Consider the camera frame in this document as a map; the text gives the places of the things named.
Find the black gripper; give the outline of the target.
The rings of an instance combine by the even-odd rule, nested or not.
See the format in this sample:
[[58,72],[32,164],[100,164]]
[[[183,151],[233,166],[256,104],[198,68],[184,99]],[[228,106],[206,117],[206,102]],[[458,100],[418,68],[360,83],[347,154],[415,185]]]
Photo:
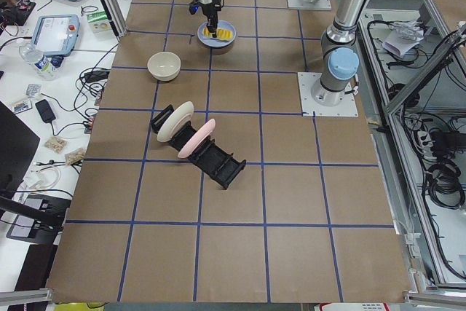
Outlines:
[[206,31],[208,36],[217,38],[218,16],[217,12],[221,11],[223,0],[192,0],[189,3],[189,12],[195,14],[198,9],[202,10],[204,16],[209,16],[206,22]]

